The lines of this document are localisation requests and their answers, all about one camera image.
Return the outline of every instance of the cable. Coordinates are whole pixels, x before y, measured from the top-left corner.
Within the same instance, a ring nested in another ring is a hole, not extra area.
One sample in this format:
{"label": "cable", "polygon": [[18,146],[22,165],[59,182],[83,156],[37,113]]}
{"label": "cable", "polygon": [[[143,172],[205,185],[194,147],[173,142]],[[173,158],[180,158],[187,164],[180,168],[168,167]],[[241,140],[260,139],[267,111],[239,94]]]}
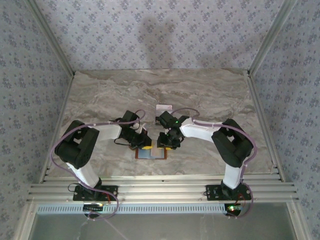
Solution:
{"label": "cable", "polygon": [[109,194],[106,194],[106,196],[107,196],[107,198],[108,198],[108,203],[110,204],[110,203],[111,203],[111,200],[110,200]]}
{"label": "cable", "polygon": [[234,127],[234,126],[229,126],[229,125],[224,125],[224,124],[207,124],[207,123],[200,123],[200,122],[197,122],[196,120],[193,120],[193,123],[196,124],[196,125],[199,125],[199,126],[204,126],[204,127],[214,127],[214,128],[226,128],[226,129],[232,129],[240,134],[242,134],[243,136],[245,136],[250,142],[251,144],[253,145],[253,154],[243,162],[243,167],[242,167],[242,170],[241,170],[241,173],[240,173],[240,178],[243,179],[243,176],[244,176],[244,173],[245,173],[245,169],[246,169],[246,166],[248,164],[248,162],[250,162],[252,159],[255,158],[255,156],[257,155],[257,152],[258,152],[258,148],[257,148],[257,145],[256,145],[256,142],[255,140],[249,136],[247,133],[245,133],[244,131]]}
{"label": "cable", "polygon": [[243,199],[243,201],[244,201],[243,207],[244,207],[246,205],[246,199],[241,193],[238,194],[238,201],[239,201],[239,197],[241,197]]}
{"label": "cable", "polygon": [[171,112],[171,114],[173,115],[174,113],[179,112],[179,111],[181,111],[181,110],[192,110],[192,111],[196,112],[196,115],[194,115],[194,116],[192,117],[192,120],[193,120],[193,118],[196,118],[196,117],[199,117],[199,116],[200,116],[200,112],[199,112],[197,109],[194,109],[194,108],[192,108],[192,107],[178,108],[177,110],[174,110],[173,112]]}
{"label": "cable", "polygon": [[249,205],[248,210],[247,210],[244,214],[242,214],[242,215],[240,215],[240,216],[236,216],[236,215],[228,212],[228,214],[229,214],[230,216],[234,217],[235,219],[240,219],[240,218],[243,218],[243,217],[245,217],[246,215],[248,215],[249,212],[252,210],[252,208],[253,208],[253,206],[254,206],[254,195],[253,195],[253,193],[252,193],[252,190],[251,190],[250,186],[249,186],[248,184],[244,183],[244,182],[242,182],[242,184],[245,185],[245,186],[247,187],[247,189],[249,190],[249,192],[250,192],[251,203],[250,203],[250,205]]}
{"label": "cable", "polygon": [[123,239],[129,240],[129,238],[127,238],[122,232],[120,232],[111,222],[109,222],[107,219],[104,219],[104,221],[106,221],[107,224],[109,224],[121,237],[123,237]]}
{"label": "cable", "polygon": [[50,157],[50,160],[51,162],[59,169],[61,170],[64,170],[66,172],[68,172],[69,174],[71,174],[72,176],[74,176],[74,178],[82,185],[84,186],[85,188],[87,189],[90,189],[92,191],[95,191],[95,192],[99,192],[99,193],[105,193],[105,194],[108,194],[110,196],[112,196],[115,201],[116,201],[116,207],[115,207],[115,210],[113,211],[113,213],[109,214],[108,216],[105,216],[105,217],[101,217],[101,218],[91,218],[90,217],[90,214],[88,215],[88,219],[90,220],[105,220],[105,219],[108,219],[108,218],[111,218],[112,216],[114,216],[116,214],[116,212],[118,211],[118,208],[119,208],[119,200],[117,198],[116,195],[114,195],[112,192],[109,192],[109,191],[105,191],[105,190],[101,190],[101,189],[97,189],[97,188],[93,188],[87,184],[85,184],[83,181],[81,181],[80,178],[77,177],[77,175],[75,173],[73,173],[72,171],[70,171],[69,169],[67,168],[64,168],[60,165],[58,165],[55,160],[54,160],[54,152],[55,152],[55,148],[63,141],[65,140],[69,135],[71,135],[72,133],[80,130],[80,129],[83,129],[83,128],[86,128],[86,127],[95,127],[95,126],[104,126],[104,125],[121,125],[121,124],[134,124],[134,123],[137,123],[139,122],[141,119],[143,119],[145,116],[146,116],[146,111],[144,111],[143,109],[139,109],[137,110],[135,113],[138,113],[138,112],[143,112],[143,115],[142,117],[140,118],[137,118],[136,120],[134,121],[129,121],[129,122],[110,122],[110,121],[107,121],[107,122],[100,122],[100,123],[88,123],[88,124],[84,124],[84,125],[81,125],[81,126],[77,126],[75,127],[74,129],[70,130],[69,132],[67,132],[65,135],[63,135],[54,145],[53,147],[51,148],[50,150],[50,153],[49,153],[49,157]]}
{"label": "cable", "polygon": [[250,191],[251,204],[249,206],[249,209],[243,215],[241,215],[241,216],[235,216],[234,215],[235,218],[243,218],[244,216],[246,216],[250,212],[250,210],[252,209],[252,207],[254,205],[254,196],[253,196],[252,190],[251,190],[251,188],[249,187],[248,184],[243,182],[244,181],[243,176],[244,176],[245,169],[246,169],[246,166],[247,166],[248,162],[250,162],[252,159],[254,159],[255,156],[257,155],[258,148],[257,148],[255,140],[251,136],[249,136],[247,133],[245,133],[244,131],[242,131],[242,130],[236,128],[236,127],[233,127],[233,126],[224,125],[224,124],[208,124],[208,123],[197,122],[194,118],[200,116],[200,112],[198,110],[194,109],[194,108],[190,108],[190,107],[179,108],[177,110],[174,110],[171,114],[174,114],[174,113],[176,113],[178,111],[181,111],[181,110],[192,110],[192,111],[195,111],[196,115],[192,116],[191,120],[196,125],[203,126],[203,127],[232,129],[232,130],[244,135],[251,142],[251,144],[253,146],[253,154],[247,160],[245,160],[243,162],[243,167],[242,167],[242,170],[241,170],[241,173],[240,173],[241,183],[243,185],[245,185],[248,188],[248,190]]}
{"label": "cable", "polygon": [[135,129],[135,130],[138,130],[140,128],[140,120],[138,121],[139,123],[139,126]]}
{"label": "cable", "polygon": [[80,184],[77,183],[77,182],[73,182],[73,183],[70,183],[70,184],[69,184],[69,186],[68,186],[68,191],[71,192],[71,193],[74,193],[75,191],[71,191],[70,188],[69,188],[72,184],[75,184],[75,185],[77,185],[77,186],[79,186]]}
{"label": "cable", "polygon": [[254,159],[257,155],[257,152],[258,152],[258,148],[257,148],[257,145],[256,145],[256,142],[255,140],[249,136],[247,133],[245,133],[244,131],[236,128],[236,127],[233,127],[233,126],[229,126],[229,125],[224,125],[224,124],[208,124],[208,123],[201,123],[201,122],[197,122],[195,120],[196,117],[199,117],[200,116],[200,112],[197,110],[197,109],[194,109],[194,108],[191,108],[191,107],[183,107],[183,108],[179,108],[177,110],[174,110],[171,114],[174,114],[176,112],[179,112],[181,110],[192,110],[192,111],[195,111],[196,114],[193,115],[191,117],[192,119],[192,122],[196,125],[199,125],[199,126],[203,126],[203,127],[213,127],[213,128],[226,128],[226,129],[232,129],[240,134],[242,134],[243,136],[245,136],[252,144],[253,146],[253,154],[243,162],[243,168],[242,168],[242,171],[240,173],[240,178],[242,179],[243,176],[244,176],[244,173],[245,173],[245,169],[246,169],[246,166],[248,164],[248,162],[250,162],[252,159]]}
{"label": "cable", "polygon": [[125,144],[125,143],[120,143],[120,142],[116,142],[116,140],[118,140],[120,138],[116,138],[115,140],[113,140],[113,142],[117,145],[121,145],[121,146],[131,146],[131,144]]}

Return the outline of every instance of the metal frame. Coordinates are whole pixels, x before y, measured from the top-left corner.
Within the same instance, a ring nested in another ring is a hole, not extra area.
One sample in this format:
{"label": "metal frame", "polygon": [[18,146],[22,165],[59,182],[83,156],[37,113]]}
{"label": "metal frame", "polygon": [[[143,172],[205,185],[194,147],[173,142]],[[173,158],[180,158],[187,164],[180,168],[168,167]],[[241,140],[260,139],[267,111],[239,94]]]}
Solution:
{"label": "metal frame", "polygon": [[298,0],[284,0],[277,13],[272,25],[270,26],[263,42],[255,55],[251,66],[249,67],[250,77],[254,76],[262,62],[264,61],[270,47],[272,46],[273,42],[275,41],[278,33],[282,29],[283,25],[285,24],[291,10],[295,6]]}
{"label": "metal frame", "polygon": [[59,136],[60,128],[61,128],[61,125],[62,125],[62,120],[63,120],[63,116],[64,116],[65,109],[66,109],[66,106],[67,106],[67,101],[68,101],[68,98],[69,98],[69,94],[70,94],[70,90],[71,90],[71,86],[72,86],[73,80],[74,80],[74,76],[70,77],[70,81],[69,81],[69,84],[68,84],[68,87],[67,87],[63,102],[62,102],[59,118],[58,118],[58,120],[56,122],[56,126],[55,126],[54,132],[53,132],[53,137],[52,137],[52,140],[50,142],[49,150],[47,152],[47,155],[46,155],[43,167],[42,167],[42,171],[41,171],[41,174],[40,174],[39,183],[41,183],[41,184],[44,182],[45,177],[47,176],[46,172],[47,172],[47,170],[49,168],[49,164],[50,164],[50,149],[55,144],[55,142],[58,141],[58,139],[60,137]]}
{"label": "metal frame", "polygon": [[25,4],[28,6],[30,12],[32,13],[34,20],[38,23],[41,31],[43,32],[46,40],[50,44],[53,52],[55,53],[56,57],[58,58],[59,62],[63,69],[67,72],[67,74],[72,77],[74,75],[71,65],[64,54],[63,50],[61,49],[54,33],[50,29],[46,18],[42,14],[40,8],[38,7],[37,3],[34,0],[24,0]]}
{"label": "metal frame", "polygon": [[[58,44],[46,19],[41,13],[34,0],[24,0],[32,12],[36,22],[47,38],[53,52],[59,59],[63,69],[72,78],[67,88],[59,119],[54,131],[50,146],[58,139],[59,129],[62,124],[67,99],[73,80],[73,70]],[[285,24],[288,15],[296,4],[297,0],[284,0],[275,20],[272,23],[255,59],[253,60],[249,72],[244,71],[244,79],[248,83],[256,113],[262,128],[263,136],[270,152],[271,160],[274,164],[270,174],[246,174],[244,181],[252,186],[254,200],[257,203],[278,203],[285,202],[290,213],[291,221],[298,240],[312,239],[309,228],[304,217],[301,204],[293,183],[286,182],[284,171],[281,167],[280,157],[275,147],[271,135],[264,108],[258,96],[258,91],[253,79],[254,74],[263,62],[272,43],[276,39],[282,26]],[[74,205],[73,194],[67,191],[67,186],[73,183],[71,177],[48,177],[46,171],[49,166],[49,155],[45,160],[40,176],[41,184],[33,184],[27,197],[27,204],[18,223],[15,240],[27,240],[32,231],[32,226],[36,217],[36,212],[43,204]],[[119,186],[119,199],[121,204],[210,204],[203,196],[204,186],[208,184],[219,184],[223,175],[174,175],[174,176],[120,176],[104,178],[104,184]]]}
{"label": "metal frame", "polygon": [[[117,185],[121,204],[186,204],[212,203],[204,195],[206,185],[219,185],[223,175],[165,175],[165,176],[117,176],[103,178],[103,185]],[[282,182],[279,174],[247,174],[244,181],[251,186],[257,203],[291,203],[298,201],[292,182]],[[72,203],[73,192],[68,185],[76,183],[72,177],[52,177],[44,184],[31,185],[28,202]],[[233,203],[215,201],[215,203]]]}

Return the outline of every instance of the white robotic arm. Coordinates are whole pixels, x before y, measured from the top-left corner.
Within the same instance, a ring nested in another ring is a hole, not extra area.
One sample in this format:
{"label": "white robotic arm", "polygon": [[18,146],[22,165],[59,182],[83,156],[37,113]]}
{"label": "white robotic arm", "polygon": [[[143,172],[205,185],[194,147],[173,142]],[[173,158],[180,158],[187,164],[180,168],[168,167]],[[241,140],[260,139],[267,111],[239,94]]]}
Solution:
{"label": "white robotic arm", "polygon": [[[55,148],[55,154],[68,165],[82,183],[91,188],[99,188],[102,184],[101,179],[89,162],[96,141],[122,138],[130,143],[132,149],[148,148],[152,145],[144,124],[125,124],[137,118],[135,113],[127,111],[122,118],[115,120],[119,124],[113,122],[113,124],[95,126],[94,128],[89,126],[81,128],[62,141]],[[83,124],[79,120],[73,121],[65,134]]]}
{"label": "white robotic arm", "polygon": [[[191,117],[182,122],[180,131],[186,138],[197,138],[214,143],[212,136],[214,132],[220,130],[220,127],[214,127],[214,125],[220,125],[222,122],[207,122],[207,121],[196,121],[199,124],[195,124]],[[243,165],[241,167],[233,167],[229,164],[225,164],[225,172],[223,183],[230,189],[235,189],[240,183],[240,176]]]}
{"label": "white robotic arm", "polygon": [[228,119],[222,125],[222,122],[199,121],[188,116],[177,119],[168,112],[164,112],[157,120],[167,129],[165,133],[160,133],[158,147],[176,149],[184,138],[198,138],[214,143],[225,162],[223,185],[230,190],[238,187],[241,183],[243,162],[250,155],[253,146],[242,134],[220,127],[231,126],[242,131],[234,120]]}

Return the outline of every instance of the floral wallpaper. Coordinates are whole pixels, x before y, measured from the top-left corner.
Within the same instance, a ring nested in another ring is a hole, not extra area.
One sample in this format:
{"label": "floral wallpaper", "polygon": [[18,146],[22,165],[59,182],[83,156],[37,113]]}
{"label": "floral wallpaper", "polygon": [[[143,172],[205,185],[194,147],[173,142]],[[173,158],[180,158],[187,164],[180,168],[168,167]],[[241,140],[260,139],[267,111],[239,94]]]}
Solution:
{"label": "floral wallpaper", "polygon": [[320,239],[320,2],[299,0],[254,76],[288,180]]}
{"label": "floral wallpaper", "polygon": [[1,0],[0,9],[0,239],[10,240],[70,77],[23,0]]}
{"label": "floral wallpaper", "polygon": [[73,70],[248,69],[283,0],[37,0]]}

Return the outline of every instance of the floor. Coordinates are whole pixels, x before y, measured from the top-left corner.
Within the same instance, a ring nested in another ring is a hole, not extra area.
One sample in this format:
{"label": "floor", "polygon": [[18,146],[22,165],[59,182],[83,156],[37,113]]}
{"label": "floor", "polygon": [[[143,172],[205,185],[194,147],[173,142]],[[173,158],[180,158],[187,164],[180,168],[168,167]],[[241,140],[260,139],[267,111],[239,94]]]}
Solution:
{"label": "floor", "polygon": [[[258,154],[248,173],[269,173],[271,158],[255,113],[249,88],[239,69],[111,70],[76,72],[60,136],[73,120],[106,122],[122,117],[126,110],[144,109],[148,135],[156,140],[161,126],[154,125],[156,104],[172,104],[174,109],[192,107],[199,120],[223,122],[232,118],[250,134]],[[193,112],[182,112],[190,115]],[[100,177],[141,175],[223,174],[225,163],[215,146],[204,140],[187,138],[181,148],[168,151],[166,160],[135,159],[127,146],[112,140],[98,141],[90,163]],[[68,173],[51,167],[50,177]]]}

